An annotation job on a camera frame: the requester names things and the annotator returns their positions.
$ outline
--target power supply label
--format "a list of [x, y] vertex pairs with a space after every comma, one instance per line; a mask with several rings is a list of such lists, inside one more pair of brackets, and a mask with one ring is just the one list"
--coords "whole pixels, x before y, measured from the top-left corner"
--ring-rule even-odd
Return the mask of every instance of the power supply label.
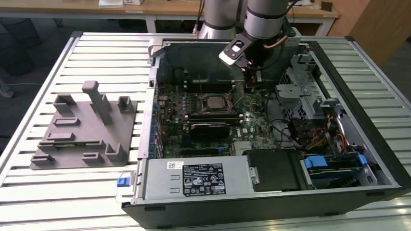
[[184, 196], [225, 194], [223, 164], [183, 166]]

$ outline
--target sticker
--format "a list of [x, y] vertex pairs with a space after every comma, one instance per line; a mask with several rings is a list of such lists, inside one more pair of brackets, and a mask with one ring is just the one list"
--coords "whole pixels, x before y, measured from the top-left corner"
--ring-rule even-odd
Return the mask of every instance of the sticker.
[[125, 13], [142, 13], [142, 11], [125, 11]]
[[225, 194], [223, 164], [183, 166], [184, 196]]
[[184, 162], [183, 161], [168, 161], [167, 169], [183, 169]]

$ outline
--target aluminum table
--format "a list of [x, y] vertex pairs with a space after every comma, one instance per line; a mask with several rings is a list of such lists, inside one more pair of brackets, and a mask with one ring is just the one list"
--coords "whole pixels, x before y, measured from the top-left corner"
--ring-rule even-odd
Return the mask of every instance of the aluminum table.
[[[148, 43], [152, 38], [189, 38], [184, 34], [82, 33], [65, 45], [56, 65], [0, 157], [0, 231], [116, 230], [138, 231], [120, 208], [132, 197], [116, 179], [136, 170], [146, 79]], [[411, 172], [411, 104], [353, 41], [343, 37], [304, 37], [320, 43], [353, 95]], [[85, 80], [100, 83], [108, 100], [128, 95], [137, 101], [129, 163], [124, 167], [33, 171], [28, 168], [37, 143], [50, 122], [58, 93], [76, 101]], [[331, 86], [325, 88], [333, 95]], [[411, 194], [375, 202], [329, 217], [293, 218], [180, 228], [177, 230], [409, 230]]]

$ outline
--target gray plastic part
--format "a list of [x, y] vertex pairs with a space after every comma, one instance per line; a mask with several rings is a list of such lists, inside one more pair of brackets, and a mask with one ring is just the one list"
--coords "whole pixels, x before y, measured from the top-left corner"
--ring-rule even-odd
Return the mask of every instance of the gray plastic part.
[[[98, 83], [84, 86], [94, 100], [93, 107], [90, 102], [74, 102], [69, 95], [57, 96], [58, 109], [32, 157], [33, 170], [117, 167], [128, 162], [137, 102], [129, 97], [108, 101], [96, 90]], [[110, 119], [109, 125], [104, 124], [101, 114]]]
[[84, 163], [100, 163], [100, 162], [104, 162], [104, 159], [100, 155], [100, 153], [82, 153], [82, 161]]
[[81, 87], [82, 92], [89, 96], [92, 107], [97, 112], [104, 125], [110, 125], [113, 123], [109, 116], [110, 105], [106, 101], [105, 95], [98, 93], [98, 83], [97, 81], [85, 81]]

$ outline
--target black mesh trash can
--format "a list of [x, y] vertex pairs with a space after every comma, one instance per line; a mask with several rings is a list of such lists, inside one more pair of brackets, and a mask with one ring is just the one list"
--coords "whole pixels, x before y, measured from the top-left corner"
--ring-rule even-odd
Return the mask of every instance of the black mesh trash can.
[[0, 18], [0, 24], [25, 48], [34, 47], [41, 43], [41, 39], [29, 18]]
[[30, 72], [34, 63], [10, 34], [0, 34], [0, 67], [12, 76]]

